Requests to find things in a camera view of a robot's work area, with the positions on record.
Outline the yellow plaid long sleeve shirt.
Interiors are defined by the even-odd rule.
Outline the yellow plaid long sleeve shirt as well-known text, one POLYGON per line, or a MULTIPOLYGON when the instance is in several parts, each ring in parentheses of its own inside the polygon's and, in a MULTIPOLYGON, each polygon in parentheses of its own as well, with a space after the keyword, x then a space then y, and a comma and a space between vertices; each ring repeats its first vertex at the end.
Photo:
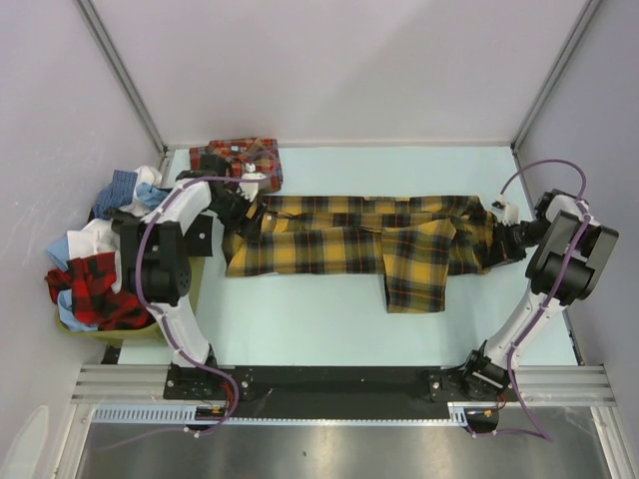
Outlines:
POLYGON ((377 274, 389 313, 445 309, 452 275, 481 274, 496 216, 477 196, 268 196, 260 232, 224 235, 231 277, 377 274))

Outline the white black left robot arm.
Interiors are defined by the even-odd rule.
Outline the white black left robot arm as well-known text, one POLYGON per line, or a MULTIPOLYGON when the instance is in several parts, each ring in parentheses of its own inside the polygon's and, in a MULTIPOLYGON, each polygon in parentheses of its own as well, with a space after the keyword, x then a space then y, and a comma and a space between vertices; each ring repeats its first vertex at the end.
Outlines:
POLYGON ((159 324, 173 348, 172 364, 191 368, 185 384, 199 398, 219 391, 221 375, 189 298, 187 232, 209 211, 227 231, 257 238, 266 211, 260 196, 276 175, 275 170, 261 172, 254 162, 235 175, 228 162, 213 157, 207 169, 180 172, 168 195, 147 215, 119 226, 122 289, 135 294, 159 324))

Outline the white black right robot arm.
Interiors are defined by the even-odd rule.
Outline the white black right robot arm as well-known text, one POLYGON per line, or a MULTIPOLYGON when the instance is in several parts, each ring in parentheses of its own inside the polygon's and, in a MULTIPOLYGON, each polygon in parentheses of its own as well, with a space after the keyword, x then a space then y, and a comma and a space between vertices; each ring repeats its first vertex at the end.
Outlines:
POLYGON ((530 247, 534 253, 521 300, 462 366, 466 397, 492 399, 514 384, 511 375, 525 348, 549 319, 591 294, 618 239, 618 231, 594 220, 587 202, 556 189, 539 199, 533 221, 497 226, 489 265, 524 259, 530 247))

